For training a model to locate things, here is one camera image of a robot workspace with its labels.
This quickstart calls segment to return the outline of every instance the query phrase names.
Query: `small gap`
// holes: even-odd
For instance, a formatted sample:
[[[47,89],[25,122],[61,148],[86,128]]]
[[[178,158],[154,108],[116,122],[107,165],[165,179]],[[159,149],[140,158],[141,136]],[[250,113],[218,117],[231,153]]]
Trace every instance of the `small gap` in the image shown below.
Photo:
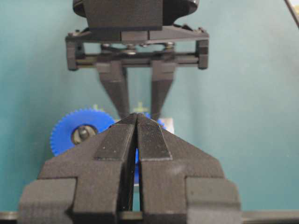
[[[135,154],[135,173],[134,173],[134,193],[133,193],[133,211],[140,211],[140,200],[139,200],[139,159],[138,149]]]

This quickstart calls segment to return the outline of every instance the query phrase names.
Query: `gripper jaw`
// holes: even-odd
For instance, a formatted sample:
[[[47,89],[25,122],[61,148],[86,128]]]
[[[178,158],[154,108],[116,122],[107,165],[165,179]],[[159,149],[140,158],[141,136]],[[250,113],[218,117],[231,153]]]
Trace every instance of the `gripper jaw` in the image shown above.
[[[237,189],[220,163],[135,113],[46,161],[23,192],[18,222],[121,222],[120,214],[132,210],[136,148],[143,215],[138,223],[193,224],[207,218],[226,223],[228,213],[221,209],[226,204],[238,223]]]

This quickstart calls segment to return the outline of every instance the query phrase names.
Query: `blue gear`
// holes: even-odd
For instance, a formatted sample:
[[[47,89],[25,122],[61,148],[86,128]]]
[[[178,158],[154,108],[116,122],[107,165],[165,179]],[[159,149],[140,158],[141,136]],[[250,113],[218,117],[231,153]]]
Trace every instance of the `blue gear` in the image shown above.
[[[50,137],[50,145],[55,156],[64,153],[75,146],[71,135],[81,125],[90,125],[98,130],[105,131],[112,124],[113,118],[105,112],[94,109],[80,109],[63,117],[53,128]]]

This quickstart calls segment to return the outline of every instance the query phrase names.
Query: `teal wall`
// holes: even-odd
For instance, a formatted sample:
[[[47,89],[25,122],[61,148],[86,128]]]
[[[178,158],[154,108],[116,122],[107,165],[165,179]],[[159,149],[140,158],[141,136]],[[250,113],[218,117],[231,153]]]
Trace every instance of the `teal wall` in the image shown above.
[[[299,209],[298,28],[282,0],[200,4],[178,23],[208,30],[209,69],[177,70],[163,117],[221,161],[244,210]],[[2,0],[0,24],[0,210],[16,210],[62,116],[93,104],[116,111],[93,69],[67,70],[64,37],[86,26],[71,0]],[[131,107],[149,107],[150,69],[129,72]]]

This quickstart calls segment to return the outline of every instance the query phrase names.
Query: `metal rod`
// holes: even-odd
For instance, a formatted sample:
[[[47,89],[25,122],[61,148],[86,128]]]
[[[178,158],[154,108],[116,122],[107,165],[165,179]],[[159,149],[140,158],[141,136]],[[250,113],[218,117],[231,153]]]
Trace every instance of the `metal rod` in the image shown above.
[[[138,53],[135,56],[119,57],[118,60],[121,60],[121,64],[124,68],[137,68],[137,67],[151,67],[151,61],[154,57],[154,53]],[[78,68],[92,68],[98,61],[98,56],[95,54],[85,55],[83,59],[77,59],[76,63]],[[175,63],[178,67],[197,67],[198,58],[194,53],[177,53],[175,56]]]
[[[0,212],[0,224],[16,223],[18,212]],[[120,222],[142,223],[142,212],[123,211],[119,213]],[[299,224],[299,210],[265,210],[242,212],[242,224]]]

